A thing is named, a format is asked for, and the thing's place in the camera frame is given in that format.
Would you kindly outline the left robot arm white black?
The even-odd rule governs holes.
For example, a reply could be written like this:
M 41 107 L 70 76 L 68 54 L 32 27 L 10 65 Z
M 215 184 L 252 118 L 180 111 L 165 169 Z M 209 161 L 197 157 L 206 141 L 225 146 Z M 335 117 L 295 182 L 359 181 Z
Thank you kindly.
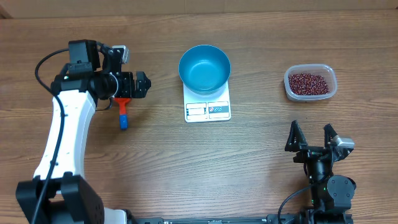
M 29 223 L 134 223 L 129 210 L 110 209 L 84 175 L 88 129 L 100 100 L 119 105 L 120 125 L 128 126 L 125 105 L 144 98 L 151 86 L 142 71 L 125 72 L 129 50 L 95 40 L 73 40 L 70 60 L 47 86 L 53 117 L 47 145 L 33 178 L 19 182 L 16 199 Z

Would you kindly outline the orange scoop blue handle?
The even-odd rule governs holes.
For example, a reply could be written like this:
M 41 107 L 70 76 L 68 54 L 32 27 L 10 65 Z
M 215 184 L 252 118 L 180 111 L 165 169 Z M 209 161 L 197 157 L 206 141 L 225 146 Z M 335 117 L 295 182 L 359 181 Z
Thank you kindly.
M 119 105 L 119 126 L 121 130 L 128 128 L 128 118 L 126 105 L 131 101 L 130 98 L 114 98 L 114 101 Z

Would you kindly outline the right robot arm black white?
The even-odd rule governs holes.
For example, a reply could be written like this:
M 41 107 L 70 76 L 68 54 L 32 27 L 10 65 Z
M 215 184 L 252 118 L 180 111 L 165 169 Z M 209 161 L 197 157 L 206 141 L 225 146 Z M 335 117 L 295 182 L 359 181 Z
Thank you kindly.
M 351 138 L 339 136 L 330 124 L 323 130 L 324 145 L 310 146 L 298 122 L 291 123 L 285 150 L 296 153 L 293 161 L 303 164 L 309 185 L 282 202 L 277 213 L 279 223 L 353 223 L 352 216 L 346 211 L 351 208 L 356 183 L 349 177 L 335 175 L 333 165 L 346 159 L 353 152 L 355 143 Z M 303 207 L 296 215 L 283 215 L 284 205 L 307 190 L 311 193 L 311 206 Z

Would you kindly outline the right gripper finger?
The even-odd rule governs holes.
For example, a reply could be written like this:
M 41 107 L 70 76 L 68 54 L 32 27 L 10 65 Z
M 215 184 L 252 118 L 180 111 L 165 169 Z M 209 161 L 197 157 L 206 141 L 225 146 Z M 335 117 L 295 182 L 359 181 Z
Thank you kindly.
M 285 151 L 299 152 L 307 148 L 308 143 L 297 120 L 292 121 Z
M 328 148 L 330 144 L 335 145 L 336 144 L 335 137 L 337 136 L 337 133 L 333 129 L 333 126 L 331 124 L 327 124 L 324 126 L 323 129 L 324 129 L 324 137 L 325 137 L 324 147 Z

